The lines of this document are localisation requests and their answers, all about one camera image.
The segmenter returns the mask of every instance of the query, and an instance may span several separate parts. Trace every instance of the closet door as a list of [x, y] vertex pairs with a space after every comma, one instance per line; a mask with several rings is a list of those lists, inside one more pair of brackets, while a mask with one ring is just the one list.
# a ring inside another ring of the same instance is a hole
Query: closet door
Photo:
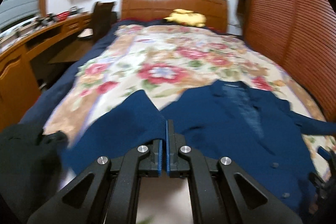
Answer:
[[281, 65], [294, 20], [295, 0], [250, 0], [245, 39]]
[[296, 0], [283, 68], [307, 88], [327, 120], [336, 118], [336, 15], [328, 0]]

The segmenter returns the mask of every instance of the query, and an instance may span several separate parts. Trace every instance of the wooden chair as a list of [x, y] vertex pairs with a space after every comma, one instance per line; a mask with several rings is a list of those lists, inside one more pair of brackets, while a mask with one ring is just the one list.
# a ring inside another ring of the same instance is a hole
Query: wooden chair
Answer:
[[108, 33], [112, 24], [116, 23], [117, 14], [112, 12], [114, 5], [115, 2], [101, 3], [97, 1], [91, 15], [90, 28], [81, 33], [89, 33], [89, 35], [83, 36], [80, 34], [75, 41], [56, 54], [48, 63], [55, 64], [80, 60], [99, 39]]

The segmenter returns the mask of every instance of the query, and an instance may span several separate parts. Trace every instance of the yellow plush toy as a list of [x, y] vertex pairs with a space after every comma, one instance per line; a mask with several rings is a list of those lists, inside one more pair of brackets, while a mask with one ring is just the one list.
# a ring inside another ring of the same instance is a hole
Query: yellow plush toy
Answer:
[[206, 21], [205, 16], [202, 14], [194, 14], [193, 12], [194, 11], [175, 9], [174, 13], [171, 13], [169, 17], [165, 19], [188, 26], [204, 27]]

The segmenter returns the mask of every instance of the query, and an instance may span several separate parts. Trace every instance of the wooden desk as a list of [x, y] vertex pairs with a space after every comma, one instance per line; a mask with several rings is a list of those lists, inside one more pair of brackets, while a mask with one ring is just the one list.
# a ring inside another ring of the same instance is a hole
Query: wooden desk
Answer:
[[88, 27], [90, 14], [81, 14], [24, 37], [0, 53], [0, 131], [20, 121], [40, 90], [30, 61], [40, 53]]

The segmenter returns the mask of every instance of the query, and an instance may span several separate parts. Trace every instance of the floral bedspread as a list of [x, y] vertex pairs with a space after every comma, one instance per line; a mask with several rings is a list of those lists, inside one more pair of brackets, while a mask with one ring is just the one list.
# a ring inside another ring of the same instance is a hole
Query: floral bedspread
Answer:
[[[158, 109], [189, 88], [216, 79], [244, 81], [291, 102], [292, 110], [323, 120], [315, 102], [277, 64], [248, 49], [232, 35], [184, 26], [124, 25], [99, 57], [79, 68], [72, 90], [54, 110], [45, 134], [62, 130], [75, 144], [100, 116], [143, 89]], [[333, 137], [306, 136], [317, 171], [325, 178], [327, 163], [316, 153], [321, 145], [336, 149]]]

